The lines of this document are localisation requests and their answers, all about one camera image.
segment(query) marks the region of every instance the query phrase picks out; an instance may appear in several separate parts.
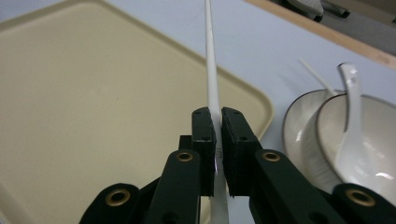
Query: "plastic tray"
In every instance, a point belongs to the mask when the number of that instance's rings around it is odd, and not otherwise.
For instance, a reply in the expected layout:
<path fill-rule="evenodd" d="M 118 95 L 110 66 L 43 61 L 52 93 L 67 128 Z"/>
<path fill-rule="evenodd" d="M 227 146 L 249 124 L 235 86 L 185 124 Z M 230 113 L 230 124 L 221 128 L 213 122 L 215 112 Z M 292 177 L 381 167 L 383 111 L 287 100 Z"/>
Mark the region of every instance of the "plastic tray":
<path fill-rule="evenodd" d="M 4 223 L 78 223 L 102 189 L 144 187 L 206 106 L 205 60 L 102 1 L 0 23 L 0 50 Z M 219 89 L 261 138 L 270 100 L 222 69 Z"/>

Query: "chopstick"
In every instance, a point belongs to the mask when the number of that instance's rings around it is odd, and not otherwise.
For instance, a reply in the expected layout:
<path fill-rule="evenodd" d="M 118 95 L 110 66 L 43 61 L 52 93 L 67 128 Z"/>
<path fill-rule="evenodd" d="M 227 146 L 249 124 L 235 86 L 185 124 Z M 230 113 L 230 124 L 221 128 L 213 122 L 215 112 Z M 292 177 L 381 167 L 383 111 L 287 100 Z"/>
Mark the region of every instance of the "chopstick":
<path fill-rule="evenodd" d="M 210 222 L 212 224 L 228 224 L 228 205 L 225 176 L 222 165 L 222 140 L 219 110 L 219 87 L 213 40 L 212 11 L 210 0 L 205 0 L 206 29 L 206 72 L 207 72 L 207 103 L 213 126 L 216 132 L 216 158 L 214 197 L 210 198 Z"/>
<path fill-rule="evenodd" d="M 327 83 L 324 78 L 317 72 L 315 71 L 311 65 L 309 65 L 306 61 L 303 59 L 299 59 L 300 63 L 308 70 L 309 74 L 311 74 L 312 77 L 314 77 L 326 90 L 331 94 L 331 95 L 336 95 L 337 92 L 334 90 L 334 88 Z"/>

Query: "white table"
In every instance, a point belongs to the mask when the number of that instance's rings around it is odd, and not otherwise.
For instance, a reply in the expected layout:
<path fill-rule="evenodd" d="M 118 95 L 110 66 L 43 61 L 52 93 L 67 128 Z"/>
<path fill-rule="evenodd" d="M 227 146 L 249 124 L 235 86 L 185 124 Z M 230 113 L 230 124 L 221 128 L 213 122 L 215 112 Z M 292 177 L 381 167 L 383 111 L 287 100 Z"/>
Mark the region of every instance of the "white table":
<path fill-rule="evenodd" d="M 58 0 L 0 0 L 0 21 Z M 109 0 L 116 7 L 205 55 L 204 1 Z M 309 33 L 241 0 L 212 2 L 217 62 L 272 100 L 276 115 L 263 139 L 264 148 L 282 151 L 282 120 L 298 96 L 321 86 L 298 63 L 305 59 L 337 89 L 343 89 L 336 66 L 358 66 L 364 93 L 396 104 L 396 70 Z M 230 202 L 232 223 L 253 223 L 248 200 Z"/>

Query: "table surface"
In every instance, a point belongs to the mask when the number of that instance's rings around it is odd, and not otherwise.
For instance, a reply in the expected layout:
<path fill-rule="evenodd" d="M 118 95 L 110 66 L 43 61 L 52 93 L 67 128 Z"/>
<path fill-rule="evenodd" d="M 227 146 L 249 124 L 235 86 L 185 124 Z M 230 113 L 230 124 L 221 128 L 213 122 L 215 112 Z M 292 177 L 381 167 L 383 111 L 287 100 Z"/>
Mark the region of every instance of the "table surface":
<path fill-rule="evenodd" d="M 337 65 L 354 63 L 360 70 L 365 94 L 396 104 L 394 57 L 273 3 L 248 1 L 212 2 L 216 57 L 219 66 L 272 100 L 276 115 L 261 139 L 264 148 L 282 151 L 282 122 L 288 107 L 300 95 L 323 89 L 300 65 L 300 58 L 340 90 L 343 85 Z M 0 21 L 56 2 L 59 0 L 0 0 Z M 205 56 L 204 1 L 108 2 Z M 254 223 L 246 198 L 232 200 L 230 210 L 232 223 Z"/>

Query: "white spoon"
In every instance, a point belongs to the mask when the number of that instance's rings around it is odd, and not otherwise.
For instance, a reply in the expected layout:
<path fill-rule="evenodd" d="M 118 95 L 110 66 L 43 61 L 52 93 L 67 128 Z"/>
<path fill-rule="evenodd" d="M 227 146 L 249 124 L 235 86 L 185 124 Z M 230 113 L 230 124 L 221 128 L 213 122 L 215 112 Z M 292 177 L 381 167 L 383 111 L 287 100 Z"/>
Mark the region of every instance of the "white spoon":
<path fill-rule="evenodd" d="M 375 169 L 362 142 L 361 79 L 351 63 L 342 63 L 338 69 L 347 91 L 347 122 L 334 166 L 344 181 L 376 190 Z"/>

